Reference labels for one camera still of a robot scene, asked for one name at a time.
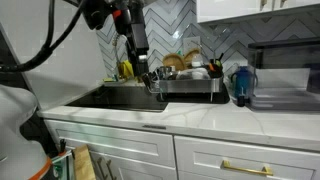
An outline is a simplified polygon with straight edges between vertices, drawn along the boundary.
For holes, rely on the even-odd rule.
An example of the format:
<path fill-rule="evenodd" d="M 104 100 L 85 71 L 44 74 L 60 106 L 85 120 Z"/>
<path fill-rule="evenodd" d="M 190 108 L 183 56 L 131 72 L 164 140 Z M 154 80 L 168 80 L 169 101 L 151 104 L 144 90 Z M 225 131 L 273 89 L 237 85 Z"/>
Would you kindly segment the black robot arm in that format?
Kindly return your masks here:
<path fill-rule="evenodd" d="M 126 49 L 135 76 L 149 72 L 149 43 L 143 14 L 143 0 L 88 0 L 82 13 L 91 30 L 100 30 L 109 15 L 116 32 L 127 39 Z"/>

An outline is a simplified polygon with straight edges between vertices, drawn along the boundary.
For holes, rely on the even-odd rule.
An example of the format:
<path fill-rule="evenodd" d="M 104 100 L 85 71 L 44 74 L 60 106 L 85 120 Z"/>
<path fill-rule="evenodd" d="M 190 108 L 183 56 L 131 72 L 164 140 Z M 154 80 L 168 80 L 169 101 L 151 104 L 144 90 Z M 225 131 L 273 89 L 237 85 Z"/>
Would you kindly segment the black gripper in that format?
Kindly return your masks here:
<path fill-rule="evenodd" d="M 149 44 L 145 31 L 142 0 L 129 0 L 130 23 L 127 33 L 127 50 L 135 76 L 148 73 L 147 52 Z"/>

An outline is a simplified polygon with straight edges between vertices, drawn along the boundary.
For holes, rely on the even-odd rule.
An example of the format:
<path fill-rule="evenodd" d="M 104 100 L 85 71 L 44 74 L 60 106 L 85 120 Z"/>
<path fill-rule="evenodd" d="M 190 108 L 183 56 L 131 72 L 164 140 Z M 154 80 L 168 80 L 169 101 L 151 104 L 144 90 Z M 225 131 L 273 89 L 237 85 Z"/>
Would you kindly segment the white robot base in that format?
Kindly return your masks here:
<path fill-rule="evenodd" d="M 42 145 L 20 132 L 36 109 L 33 93 L 0 85 L 0 180 L 40 180 L 50 169 Z"/>

